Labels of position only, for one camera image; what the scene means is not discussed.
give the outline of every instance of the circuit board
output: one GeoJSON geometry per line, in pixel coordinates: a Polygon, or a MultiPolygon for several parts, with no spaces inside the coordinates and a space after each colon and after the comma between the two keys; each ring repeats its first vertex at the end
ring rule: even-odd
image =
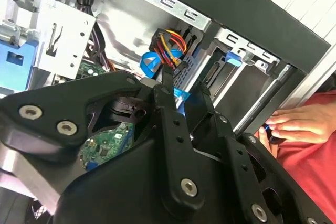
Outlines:
{"type": "MultiPolygon", "coordinates": [[[[82,60],[76,75],[76,80],[94,77],[106,73],[103,68],[94,63],[82,60]]],[[[55,76],[53,84],[71,81],[62,76],[55,76]]],[[[111,158],[128,150],[133,141],[133,124],[121,123],[111,131],[101,132],[87,139],[79,152],[79,159],[86,170],[92,170],[111,158]]]]}
{"type": "Polygon", "coordinates": [[[86,170],[92,170],[111,158],[128,150],[133,139],[133,125],[121,123],[111,131],[105,131],[87,139],[79,152],[79,159],[86,170]]]}

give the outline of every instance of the person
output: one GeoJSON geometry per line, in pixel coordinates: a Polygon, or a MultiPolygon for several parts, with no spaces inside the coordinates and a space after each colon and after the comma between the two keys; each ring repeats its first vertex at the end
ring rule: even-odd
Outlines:
{"type": "Polygon", "coordinates": [[[314,94],[304,106],[278,110],[266,124],[286,139],[272,145],[262,127],[257,136],[308,196],[336,223],[336,90],[314,94]]]}

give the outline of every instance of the screw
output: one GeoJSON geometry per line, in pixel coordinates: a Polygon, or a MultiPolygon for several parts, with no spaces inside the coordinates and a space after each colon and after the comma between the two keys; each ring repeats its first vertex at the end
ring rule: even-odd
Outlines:
{"type": "Polygon", "coordinates": [[[19,109],[19,114],[23,118],[35,120],[42,116],[42,110],[34,105],[25,105],[19,109]]]}
{"type": "Polygon", "coordinates": [[[227,120],[225,117],[223,117],[222,115],[219,117],[224,123],[227,123],[227,120]]]}
{"type": "Polygon", "coordinates": [[[170,92],[169,92],[166,88],[161,88],[161,90],[162,90],[163,92],[165,92],[166,94],[170,94],[170,92]]]}
{"type": "Polygon", "coordinates": [[[126,81],[128,81],[130,84],[135,84],[135,81],[131,78],[127,78],[126,81]]]}
{"type": "Polygon", "coordinates": [[[60,134],[67,136],[72,136],[77,132],[77,126],[70,121],[59,122],[56,128],[60,134]]]}
{"type": "Polygon", "coordinates": [[[184,178],[183,180],[181,180],[181,188],[185,192],[185,194],[190,197],[195,197],[197,195],[197,186],[192,180],[188,178],[184,178]]]}
{"type": "Polygon", "coordinates": [[[317,224],[317,222],[311,217],[308,217],[308,223],[309,224],[317,224]]]}
{"type": "Polygon", "coordinates": [[[252,136],[248,136],[248,139],[250,139],[250,141],[252,142],[252,143],[256,143],[256,139],[254,138],[254,137],[252,137],[252,136]]]}
{"type": "Polygon", "coordinates": [[[251,208],[253,214],[255,215],[255,217],[257,217],[258,220],[264,223],[267,221],[267,215],[261,206],[259,206],[258,204],[253,204],[251,208]]]}

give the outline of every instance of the red shirt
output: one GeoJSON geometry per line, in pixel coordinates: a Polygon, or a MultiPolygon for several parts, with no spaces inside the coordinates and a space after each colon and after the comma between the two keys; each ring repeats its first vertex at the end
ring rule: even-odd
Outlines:
{"type": "MultiPolygon", "coordinates": [[[[314,94],[305,105],[335,100],[334,90],[314,94]]],[[[277,159],[332,223],[336,223],[336,132],[324,144],[282,143],[277,159]]]]}

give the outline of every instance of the finger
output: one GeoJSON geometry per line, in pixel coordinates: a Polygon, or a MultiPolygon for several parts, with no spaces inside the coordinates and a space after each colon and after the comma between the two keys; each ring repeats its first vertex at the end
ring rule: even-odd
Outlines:
{"type": "Polygon", "coordinates": [[[276,144],[270,144],[270,150],[274,158],[277,158],[278,156],[278,145],[276,144]]]}
{"type": "Polygon", "coordinates": [[[284,123],[290,120],[310,120],[311,116],[308,113],[292,113],[292,114],[284,114],[278,116],[271,116],[267,121],[266,124],[277,124],[277,123],[284,123]]]}
{"type": "Polygon", "coordinates": [[[316,128],[316,123],[313,120],[290,120],[284,123],[274,124],[270,126],[272,130],[284,131],[313,131],[316,128]]]}
{"type": "Polygon", "coordinates": [[[306,107],[298,107],[290,110],[276,110],[273,115],[285,115],[285,114],[292,114],[292,113],[301,113],[305,112],[306,107]]]}
{"type": "Polygon", "coordinates": [[[272,135],[286,139],[287,142],[321,143],[318,135],[309,131],[272,131],[272,135]]]}
{"type": "Polygon", "coordinates": [[[267,138],[267,133],[266,130],[264,129],[264,127],[261,127],[259,129],[259,140],[260,142],[263,144],[263,146],[269,151],[271,152],[271,149],[269,147],[269,142],[268,142],[268,138],[267,138]]]}

